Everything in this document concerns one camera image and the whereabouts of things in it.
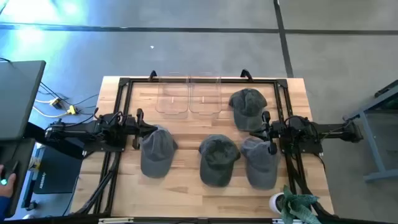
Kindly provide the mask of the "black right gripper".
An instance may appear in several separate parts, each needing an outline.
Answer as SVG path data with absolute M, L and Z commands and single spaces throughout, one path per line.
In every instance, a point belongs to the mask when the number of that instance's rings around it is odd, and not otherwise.
M 270 124 L 271 116 L 270 112 L 263 111 L 262 124 L 259 128 L 251 131 L 250 134 L 268 134 L 267 136 L 251 136 L 253 144 L 252 151 L 260 153 L 268 153 L 269 155 L 275 155 L 277 153 L 276 143 L 273 142 L 275 139 L 280 139 L 285 136 L 285 123 L 283 121 L 273 121 Z

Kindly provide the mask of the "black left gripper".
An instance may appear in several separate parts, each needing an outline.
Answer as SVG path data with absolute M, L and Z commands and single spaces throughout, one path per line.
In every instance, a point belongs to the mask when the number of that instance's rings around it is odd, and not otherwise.
M 147 124 L 144 121 L 144 112 L 141 108 L 137 109 L 137 122 L 133 117 L 127 117 L 123 121 L 123 133 L 134 136 L 132 146 L 135 150 L 139 150 L 141 138 L 152 134 L 156 130 L 157 126 Z

